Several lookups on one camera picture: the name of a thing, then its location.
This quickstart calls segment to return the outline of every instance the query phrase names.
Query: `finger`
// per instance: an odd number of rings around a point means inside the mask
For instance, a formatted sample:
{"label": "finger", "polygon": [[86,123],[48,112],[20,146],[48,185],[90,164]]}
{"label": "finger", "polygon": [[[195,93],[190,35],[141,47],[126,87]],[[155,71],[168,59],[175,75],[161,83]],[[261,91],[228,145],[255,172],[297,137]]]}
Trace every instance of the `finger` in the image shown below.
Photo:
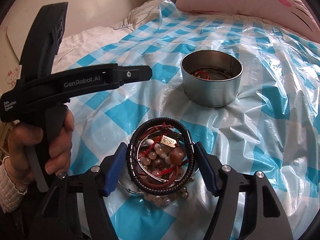
{"label": "finger", "polygon": [[64,167],[62,168],[62,169],[60,169],[60,170],[58,170],[57,172],[56,172],[56,176],[58,176],[58,174],[60,173],[60,172],[67,172],[68,170],[69,170],[69,168],[70,168],[70,159],[68,160],[68,162],[66,163],[66,165],[64,165]]}
{"label": "finger", "polygon": [[70,158],[71,151],[64,152],[57,157],[48,160],[45,164],[45,171],[50,175],[63,169],[63,167],[70,161]]}
{"label": "finger", "polygon": [[64,119],[64,128],[68,132],[73,132],[75,129],[75,118],[69,109],[68,109],[66,117]]}
{"label": "finger", "polygon": [[24,146],[32,146],[40,143],[43,138],[43,130],[39,127],[23,122],[18,123],[8,139],[8,146],[12,150],[23,149]]}
{"label": "finger", "polygon": [[67,132],[63,127],[60,134],[55,138],[49,146],[49,154],[51,158],[55,158],[63,152],[68,152],[72,148],[72,132]]}

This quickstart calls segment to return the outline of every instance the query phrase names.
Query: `round metal container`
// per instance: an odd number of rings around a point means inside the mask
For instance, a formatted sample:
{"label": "round metal container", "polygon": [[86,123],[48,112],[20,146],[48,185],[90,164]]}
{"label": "round metal container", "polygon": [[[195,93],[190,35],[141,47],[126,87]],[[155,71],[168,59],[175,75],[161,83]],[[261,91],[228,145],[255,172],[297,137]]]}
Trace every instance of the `round metal container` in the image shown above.
{"label": "round metal container", "polygon": [[[243,67],[235,58],[215,50],[199,50],[181,61],[183,87],[190,100],[201,106],[221,107],[238,95]],[[193,76],[206,72],[210,80]]]}

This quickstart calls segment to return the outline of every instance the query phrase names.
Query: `plastic sheet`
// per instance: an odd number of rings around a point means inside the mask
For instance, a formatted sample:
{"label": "plastic sheet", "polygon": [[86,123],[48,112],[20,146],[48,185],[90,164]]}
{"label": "plastic sheet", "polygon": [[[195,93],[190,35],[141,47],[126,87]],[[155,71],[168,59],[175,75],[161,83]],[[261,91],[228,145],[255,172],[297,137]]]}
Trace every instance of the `plastic sheet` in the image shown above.
{"label": "plastic sheet", "polygon": [[[120,42],[71,65],[146,64],[153,77],[71,100],[76,125],[70,173],[85,172],[113,154],[143,122],[171,117],[222,164],[242,173],[263,171],[298,239],[319,207],[319,44],[259,21],[185,15],[169,0],[159,5],[159,11],[159,18]],[[184,94],[180,61],[200,49],[226,52],[243,64],[239,95],[230,105],[207,108]],[[195,179],[188,184],[186,200],[160,208],[118,187],[105,203],[119,238],[202,239],[217,199],[206,190],[200,173]],[[122,182],[135,189],[125,170]],[[240,194],[232,239],[238,238],[243,206]],[[81,197],[79,208],[88,232]]]}

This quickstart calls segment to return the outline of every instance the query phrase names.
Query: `pink cheek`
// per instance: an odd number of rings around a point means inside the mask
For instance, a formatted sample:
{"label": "pink cheek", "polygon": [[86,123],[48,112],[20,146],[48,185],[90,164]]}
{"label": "pink cheek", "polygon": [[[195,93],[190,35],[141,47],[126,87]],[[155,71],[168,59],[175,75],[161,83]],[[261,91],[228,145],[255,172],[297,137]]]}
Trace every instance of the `pink cheek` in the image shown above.
{"label": "pink cheek", "polygon": [[287,6],[287,7],[291,7],[291,3],[289,3],[287,0],[278,0],[280,3],[282,3],[284,6]]}

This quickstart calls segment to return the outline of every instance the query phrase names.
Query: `hello kitty pillow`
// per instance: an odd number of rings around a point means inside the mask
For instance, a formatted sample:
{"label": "hello kitty pillow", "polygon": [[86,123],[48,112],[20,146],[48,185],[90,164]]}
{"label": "hello kitty pillow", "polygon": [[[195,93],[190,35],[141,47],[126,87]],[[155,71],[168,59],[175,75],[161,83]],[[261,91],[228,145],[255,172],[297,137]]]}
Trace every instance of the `hello kitty pillow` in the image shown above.
{"label": "hello kitty pillow", "polygon": [[320,29],[301,0],[176,0],[180,11],[225,12],[268,19],[320,43]]}

